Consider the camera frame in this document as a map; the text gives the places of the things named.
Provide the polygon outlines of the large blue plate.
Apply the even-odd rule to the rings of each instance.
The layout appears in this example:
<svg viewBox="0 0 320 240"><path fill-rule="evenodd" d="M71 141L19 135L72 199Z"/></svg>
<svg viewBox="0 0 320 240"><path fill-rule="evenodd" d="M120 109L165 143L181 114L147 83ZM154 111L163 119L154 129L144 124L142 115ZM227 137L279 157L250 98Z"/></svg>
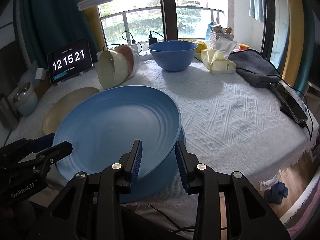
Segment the large blue plate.
<svg viewBox="0 0 320 240"><path fill-rule="evenodd" d="M132 143L140 139L143 143L143 155L136 183L131 194L120 196L121 204L138 202L163 190L177 172L175 148L170 152L170 144L165 139L164 132L139 132L129 129L119 136L119 144L123 150L131 150Z"/></svg>

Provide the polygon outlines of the beige plate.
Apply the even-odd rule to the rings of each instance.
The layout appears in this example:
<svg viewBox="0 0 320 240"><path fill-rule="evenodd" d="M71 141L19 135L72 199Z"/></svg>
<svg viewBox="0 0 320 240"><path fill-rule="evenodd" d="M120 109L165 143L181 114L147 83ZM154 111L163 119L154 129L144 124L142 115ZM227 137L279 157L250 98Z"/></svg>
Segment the beige plate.
<svg viewBox="0 0 320 240"><path fill-rule="evenodd" d="M55 133L63 119L77 105L88 99L89 97L98 94L99 90L94 87L79 88L70 92L61 98L48 112L43 121L43 132L45 135Z"/></svg>

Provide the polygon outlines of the small blue plate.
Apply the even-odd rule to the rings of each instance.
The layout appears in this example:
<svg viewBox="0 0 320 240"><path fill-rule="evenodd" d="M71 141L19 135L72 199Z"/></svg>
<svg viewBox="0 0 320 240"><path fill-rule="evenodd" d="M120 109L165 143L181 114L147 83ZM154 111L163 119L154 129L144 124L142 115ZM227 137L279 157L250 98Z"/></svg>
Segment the small blue plate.
<svg viewBox="0 0 320 240"><path fill-rule="evenodd" d="M138 176L143 178L169 156L180 130L180 110L164 92L138 85L109 89L80 103L63 119L53 143L67 141L73 150L56 167L65 180L78 171L101 172L140 140Z"/></svg>

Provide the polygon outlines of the cream green bowl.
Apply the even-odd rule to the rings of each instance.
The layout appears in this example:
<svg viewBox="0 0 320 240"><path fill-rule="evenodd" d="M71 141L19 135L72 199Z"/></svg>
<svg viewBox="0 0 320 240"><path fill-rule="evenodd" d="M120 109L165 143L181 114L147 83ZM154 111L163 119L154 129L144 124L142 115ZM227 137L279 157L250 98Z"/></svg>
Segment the cream green bowl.
<svg viewBox="0 0 320 240"><path fill-rule="evenodd" d="M104 89L124 82L129 74L127 59L113 50L101 51L98 55L98 79Z"/></svg>

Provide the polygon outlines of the pink strawberry bowl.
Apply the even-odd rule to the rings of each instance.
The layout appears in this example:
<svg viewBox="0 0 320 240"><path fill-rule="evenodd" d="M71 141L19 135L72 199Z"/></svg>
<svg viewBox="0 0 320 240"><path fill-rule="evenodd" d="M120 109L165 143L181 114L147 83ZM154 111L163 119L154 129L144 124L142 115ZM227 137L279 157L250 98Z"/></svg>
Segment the pink strawberry bowl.
<svg viewBox="0 0 320 240"><path fill-rule="evenodd" d="M127 64L128 64L127 79L134 76L138 72L141 66L141 59L140 59L139 52L124 44L117 46L115 48L115 51L123 55L127 60Z"/></svg>

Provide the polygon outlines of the large blue bowl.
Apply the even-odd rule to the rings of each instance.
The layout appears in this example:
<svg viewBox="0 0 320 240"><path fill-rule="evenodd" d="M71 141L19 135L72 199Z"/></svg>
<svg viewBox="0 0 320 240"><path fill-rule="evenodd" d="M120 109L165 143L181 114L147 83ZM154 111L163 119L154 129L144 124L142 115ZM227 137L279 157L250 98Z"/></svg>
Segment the large blue bowl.
<svg viewBox="0 0 320 240"><path fill-rule="evenodd" d="M170 40L151 44L148 49L163 70L181 72L190 66L198 47L193 42Z"/></svg>

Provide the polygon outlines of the stacked steel pastel bowls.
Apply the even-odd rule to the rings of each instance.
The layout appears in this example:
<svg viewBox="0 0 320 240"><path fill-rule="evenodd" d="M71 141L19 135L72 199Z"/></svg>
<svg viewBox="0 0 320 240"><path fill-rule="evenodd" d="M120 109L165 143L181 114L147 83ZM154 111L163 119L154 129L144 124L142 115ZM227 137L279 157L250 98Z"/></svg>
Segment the stacked steel pastel bowls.
<svg viewBox="0 0 320 240"><path fill-rule="evenodd" d="M30 115L35 111L38 98L30 82L21 85L14 95L13 103L22 115Z"/></svg>

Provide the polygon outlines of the small white box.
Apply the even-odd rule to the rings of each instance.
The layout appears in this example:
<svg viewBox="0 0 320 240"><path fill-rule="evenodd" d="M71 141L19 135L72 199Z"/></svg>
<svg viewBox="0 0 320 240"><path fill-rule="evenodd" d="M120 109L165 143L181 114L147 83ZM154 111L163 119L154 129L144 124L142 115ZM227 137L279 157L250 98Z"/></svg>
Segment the small white box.
<svg viewBox="0 0 320 240"><path fill-rule="evenodd" d="M35 79L44 80L47 76L47 71L44 68L36 68Z"/></svg>

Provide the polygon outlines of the tablet showing clock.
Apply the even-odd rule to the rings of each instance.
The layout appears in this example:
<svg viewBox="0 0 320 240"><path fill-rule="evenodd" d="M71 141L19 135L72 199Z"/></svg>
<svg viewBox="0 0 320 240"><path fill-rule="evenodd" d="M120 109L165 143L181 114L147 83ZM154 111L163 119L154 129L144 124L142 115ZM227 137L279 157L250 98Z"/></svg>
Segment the tablet showing clock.
<svg viewBox="0 0 320 240"><path fill-rule="evenodd" d="M47 55L52 85L93 67L89 43L85 38L69 43Z"/></svg>

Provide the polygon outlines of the yellow tissue pack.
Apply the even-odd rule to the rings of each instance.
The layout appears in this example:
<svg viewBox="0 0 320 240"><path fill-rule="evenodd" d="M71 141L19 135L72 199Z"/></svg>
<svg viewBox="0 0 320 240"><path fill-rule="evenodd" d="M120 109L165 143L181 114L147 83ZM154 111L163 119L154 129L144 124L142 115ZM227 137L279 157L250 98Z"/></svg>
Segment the yellow tissue pack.
<svg viewBox="0 0 320 240"><path fill-rule="evenodd" d="M201 50L201 62L211 74L233 74L236 71L236 63L229 59L229 55L236 45L236 41L221 37L214 42L213 49Z"/></svg>

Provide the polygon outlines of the white power strip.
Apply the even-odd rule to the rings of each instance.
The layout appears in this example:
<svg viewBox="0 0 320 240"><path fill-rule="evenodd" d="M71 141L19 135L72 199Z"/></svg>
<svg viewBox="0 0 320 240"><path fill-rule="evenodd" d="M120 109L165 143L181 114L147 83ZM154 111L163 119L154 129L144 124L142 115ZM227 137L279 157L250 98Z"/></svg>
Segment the white power strip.
<svg viewBox="0 0 320 240"><path fill-rule="evenodd" d="M151 56L151 53L149 50L143 50L139 54L140 56Z"/></svg>

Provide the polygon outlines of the grey folded cloth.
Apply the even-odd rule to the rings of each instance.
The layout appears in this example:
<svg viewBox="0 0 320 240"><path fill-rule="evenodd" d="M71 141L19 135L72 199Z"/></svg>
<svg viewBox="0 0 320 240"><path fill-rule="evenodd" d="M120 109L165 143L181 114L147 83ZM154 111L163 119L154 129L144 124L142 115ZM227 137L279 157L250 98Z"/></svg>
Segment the grey folded cloth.
<svg viewBox="0 0 320 240"><path fill-rule="evenodd" d="M236 64L236 73L255 88L267 88L282 79L275 66L256 50L236 51L228 59Z"/></svg>

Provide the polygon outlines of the black power adapter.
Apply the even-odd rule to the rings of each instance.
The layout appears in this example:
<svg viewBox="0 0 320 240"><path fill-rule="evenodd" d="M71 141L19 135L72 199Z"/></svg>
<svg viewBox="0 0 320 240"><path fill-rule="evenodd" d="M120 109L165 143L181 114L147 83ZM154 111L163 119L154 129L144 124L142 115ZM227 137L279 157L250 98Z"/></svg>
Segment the black power adapter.
<svg viewBox="0 0 320 240"><path fill-rule="evenodd" d="M158 42L157 38L153 38L153 37L149 38L149 45L155 44L157 42Z"/></svg>

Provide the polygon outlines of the orange lidded jar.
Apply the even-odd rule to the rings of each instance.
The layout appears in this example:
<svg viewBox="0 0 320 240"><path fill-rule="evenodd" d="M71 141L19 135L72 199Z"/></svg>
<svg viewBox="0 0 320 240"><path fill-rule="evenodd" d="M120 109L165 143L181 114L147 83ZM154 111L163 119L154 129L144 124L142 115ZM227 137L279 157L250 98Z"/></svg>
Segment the orange lidded jar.
<svg viewBox="0 0 320 240"><path fill-rule="evenodd" d="M246 51L246 50L249 50L249 46L246 45L246 44L243 44L243 43L240 43L239 44L239 48L238 48L239 51Z"/></svg>

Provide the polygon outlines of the hanging light blue towel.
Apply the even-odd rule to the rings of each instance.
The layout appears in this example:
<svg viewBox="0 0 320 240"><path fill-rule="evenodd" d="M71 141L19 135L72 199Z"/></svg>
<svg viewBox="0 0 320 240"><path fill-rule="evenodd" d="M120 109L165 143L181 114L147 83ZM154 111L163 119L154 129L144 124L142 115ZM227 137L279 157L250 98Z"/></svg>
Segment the hanging light blue towel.
<svg viewBox="0 0 320 240"><path fill-rule="evenodd" d="M265 20L265 0L250 0L249 16L258 22Z"/></svg>

